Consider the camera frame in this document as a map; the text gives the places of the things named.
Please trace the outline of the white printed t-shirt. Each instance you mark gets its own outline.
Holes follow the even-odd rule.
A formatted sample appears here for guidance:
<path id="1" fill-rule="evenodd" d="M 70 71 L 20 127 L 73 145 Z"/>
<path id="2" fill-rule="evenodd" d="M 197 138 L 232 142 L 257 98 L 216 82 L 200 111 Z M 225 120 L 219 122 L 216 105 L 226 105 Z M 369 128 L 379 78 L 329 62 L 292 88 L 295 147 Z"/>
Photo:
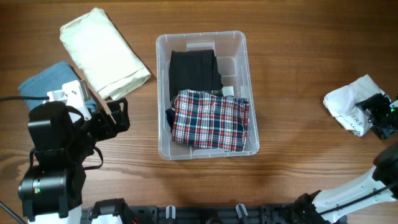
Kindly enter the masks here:
<path id="1" fill-rule="evenodd" d="M 377 93 L 385 94 L 369 75 L 365 75 L 349 85 L 326 94 L 323 104 L 345 130 L 361 137 L 370 130 L 372 124 L 368 121 L 370 112 L 363 111 L 356 104 Z"/>

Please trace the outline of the red blue plaid shirt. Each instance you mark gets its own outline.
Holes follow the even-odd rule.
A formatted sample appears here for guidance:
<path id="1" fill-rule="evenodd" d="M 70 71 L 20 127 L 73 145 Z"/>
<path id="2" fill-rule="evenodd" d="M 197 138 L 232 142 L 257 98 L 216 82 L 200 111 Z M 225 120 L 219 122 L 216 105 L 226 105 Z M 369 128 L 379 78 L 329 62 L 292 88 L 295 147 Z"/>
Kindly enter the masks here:
<path id="1" fill-rule="evenodd" d="M 171 140 L 199 149 L 243 151 L 249 121 L 246 98 L 181 90 L 165 111 Z"/>

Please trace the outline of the black garment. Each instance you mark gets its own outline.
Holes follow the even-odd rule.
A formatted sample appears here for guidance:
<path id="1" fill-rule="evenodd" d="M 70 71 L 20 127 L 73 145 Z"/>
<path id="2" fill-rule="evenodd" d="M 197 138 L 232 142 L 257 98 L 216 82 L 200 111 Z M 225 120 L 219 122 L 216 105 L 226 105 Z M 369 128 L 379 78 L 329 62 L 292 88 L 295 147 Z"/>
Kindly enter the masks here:
<path id="1" fill-rule="evenodd" d="M 213 49 L 187 52 L 172 51 L 169 65 L 170 99 L 180 90 L 205 91 L 223 96 L 221 74 Z"/>

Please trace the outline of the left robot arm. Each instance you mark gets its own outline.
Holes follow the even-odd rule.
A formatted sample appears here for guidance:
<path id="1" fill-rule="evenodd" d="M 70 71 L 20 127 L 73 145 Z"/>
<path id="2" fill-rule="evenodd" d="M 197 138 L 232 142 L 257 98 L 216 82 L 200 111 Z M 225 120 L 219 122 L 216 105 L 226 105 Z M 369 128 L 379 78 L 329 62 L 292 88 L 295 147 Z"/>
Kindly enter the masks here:
<path id="1" fill-rule="evenodd" d="M 82 112 L 60 101 L 37 106 L 29 113 L 28 130 L 34 142 L 30 165 L 18 195 L 22 212 L 34 222 L 40 215 L 66 218 L 82 205 L 87 167 L 83 161 L 100 152 L 96 143 L 115 138 L 130 127 L 127 99 L 107 104 L 86 120 Z"/>

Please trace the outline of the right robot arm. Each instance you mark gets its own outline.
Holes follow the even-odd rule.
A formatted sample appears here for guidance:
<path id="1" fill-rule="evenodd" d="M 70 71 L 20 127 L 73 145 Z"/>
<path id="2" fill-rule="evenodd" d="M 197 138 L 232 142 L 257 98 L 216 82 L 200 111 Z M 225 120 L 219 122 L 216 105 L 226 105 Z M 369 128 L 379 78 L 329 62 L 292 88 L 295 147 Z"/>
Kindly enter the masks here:
<path id="1" fill-rule="evenodd" d="M 377 93 L 356 106 L 370 112 L 371 130 L 379 139 L 387 139 L 397 131 L 397 108 L 386 95 Z M 292 204 L 291 211 L 303 223 L 346 223 L 349 213 L 395 201 L 397 143 L 380 152 L 365 174 L 334 189 L 303 194 Z"/>

